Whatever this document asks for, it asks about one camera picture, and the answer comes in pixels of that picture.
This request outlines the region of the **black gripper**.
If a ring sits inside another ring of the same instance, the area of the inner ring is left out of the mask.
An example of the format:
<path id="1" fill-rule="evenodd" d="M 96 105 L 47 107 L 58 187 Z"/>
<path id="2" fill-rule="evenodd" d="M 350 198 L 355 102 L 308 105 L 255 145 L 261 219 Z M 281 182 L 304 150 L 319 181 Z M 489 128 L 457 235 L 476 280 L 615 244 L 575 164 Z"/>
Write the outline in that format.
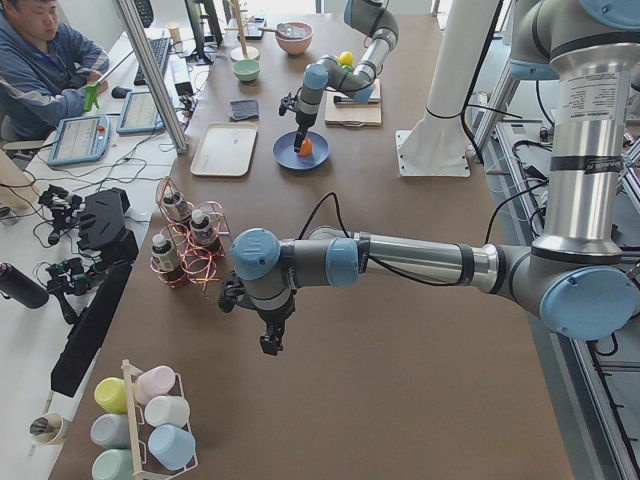
<path id="1" fill-rule="evenodd" d="M 284 116 L 287 111 L 294 112 L 298 129 L 294 139 L 294 151 L 300 152 L 306 139 L 307 131 L 316 122 L 316 94 L 301 92 L 297 96 L 287 95 L 280 101 L 278 114 Z"/>
<path id="2" fill-rule="evenodd" d="M 264 354 L 277 356 L 280 352 L 280 340 L 285 333 L 285 322 L 295 312 L 295 292 L 284 289 L 284 297 L 276 299 L 275 305 L 267 306 L 267 301 L 259 300 L 249 295 L 249 290 L 234 270 L 230 277 L 221 284 L 218 297 L 218 308 L 224 313 L 230 313 L 236 306 L 253 310 L 266 324 L 265 334 L 260 337 L 260 346 Z"/>

